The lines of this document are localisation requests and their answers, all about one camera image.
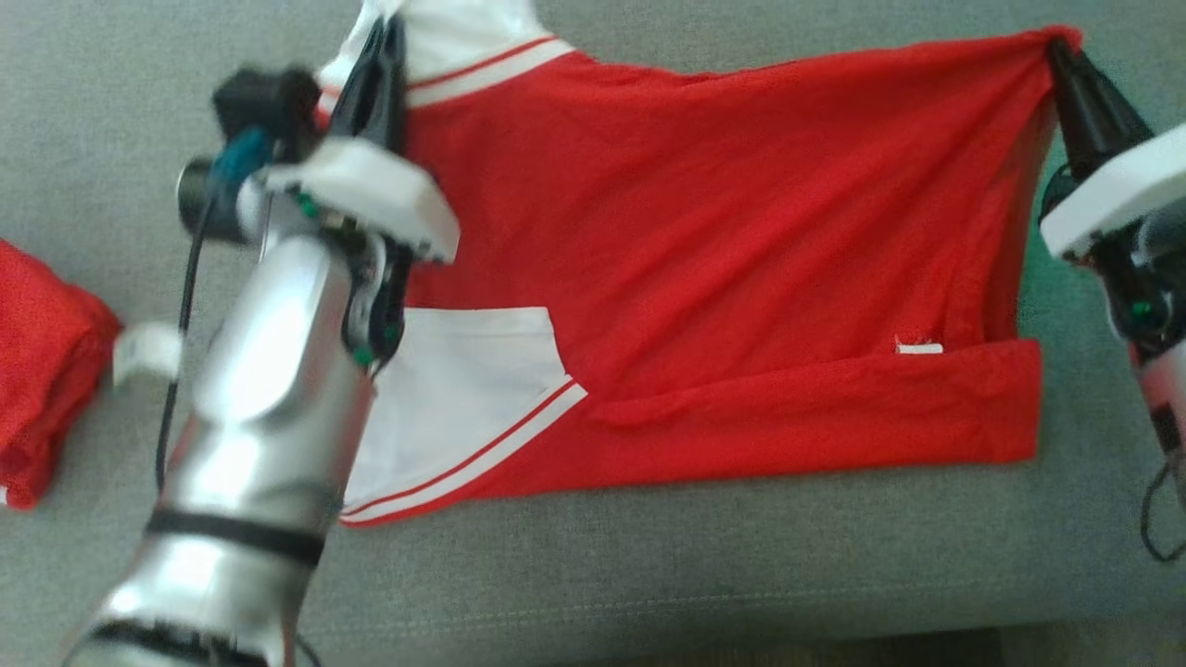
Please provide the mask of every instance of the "clothing tag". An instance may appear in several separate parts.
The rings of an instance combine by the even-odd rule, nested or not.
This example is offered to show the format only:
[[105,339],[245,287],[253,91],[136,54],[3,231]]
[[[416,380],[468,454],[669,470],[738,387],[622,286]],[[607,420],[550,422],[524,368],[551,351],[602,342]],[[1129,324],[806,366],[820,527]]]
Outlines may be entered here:
[[898,343],[899,355],[942,355],[943,344],[942,343],[925,343],[922,345],[906,345],[904,343]]
[[146,322],[128,326],[115,339],[111,362],[115,386],[140,373],[177,380],[181,374],[184,343],[181,332],[168,324]]

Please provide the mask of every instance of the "black band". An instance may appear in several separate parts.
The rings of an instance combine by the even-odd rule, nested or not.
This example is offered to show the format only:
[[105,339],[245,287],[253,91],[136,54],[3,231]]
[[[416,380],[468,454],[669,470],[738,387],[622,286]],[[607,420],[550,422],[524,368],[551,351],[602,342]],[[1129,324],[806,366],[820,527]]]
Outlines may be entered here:
[[145,534],[205,535],[274,553],[310,567],[317,567],[325,550],[324,536],[216,514],[192,514],[173,509],[153,512],[145,526]]

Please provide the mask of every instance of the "folded red cloth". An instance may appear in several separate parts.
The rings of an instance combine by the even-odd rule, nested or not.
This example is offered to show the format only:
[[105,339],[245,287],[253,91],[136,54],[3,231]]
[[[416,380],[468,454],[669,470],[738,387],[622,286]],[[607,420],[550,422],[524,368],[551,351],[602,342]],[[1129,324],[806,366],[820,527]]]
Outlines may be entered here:
[[96,297],[0,240],[0,503],[31,509],[45,494],[119,331]]

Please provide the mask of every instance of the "gray couch cushion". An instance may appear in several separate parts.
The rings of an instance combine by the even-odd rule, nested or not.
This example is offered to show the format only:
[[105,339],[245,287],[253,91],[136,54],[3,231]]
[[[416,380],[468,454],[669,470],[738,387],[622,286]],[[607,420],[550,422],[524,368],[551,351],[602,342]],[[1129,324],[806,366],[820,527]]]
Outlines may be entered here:
[[[129,322],[172,318],[187,247],[172,186],[217,147],[210,91],[241,62],[326,59],[355,9],[5,4],[0,235]],[[680,70],[1069,21],[1152,122],[1186,117],[1174,0],[549,0],[541,14],[595,56]],[[196,350],[249,267],[208,250]],[[1032,463],[555,495],[337,531],[302,627],[327,665],[529,665],[1181,605],[1186,571],[1149,561],[1135,532],[1159,453],[1126,355],[1093,280],[1037,240],[1021,325],[1046,356]],[[106,390],[44,506],[0,514],[0,665],[49,663],[135,547],[161,394]],[[1159,529],[1186,529],[1161,509]]]

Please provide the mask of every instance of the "red fabric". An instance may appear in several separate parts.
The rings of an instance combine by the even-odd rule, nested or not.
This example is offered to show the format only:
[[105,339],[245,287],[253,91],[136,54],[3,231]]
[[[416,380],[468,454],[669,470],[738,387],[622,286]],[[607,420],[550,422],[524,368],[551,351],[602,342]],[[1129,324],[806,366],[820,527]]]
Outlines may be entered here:
[[415,109],[409,155],[463,235],[409,303],[547,306],[589,396],[408,514],[1032,457],[1041,360],[1015,310],[1056,36],[1079,42],[1052,27],[728,75],[570,53]]
[[102,301],[0,241],[0,487],[9,507],[30,509],[45,494],[119,330]]

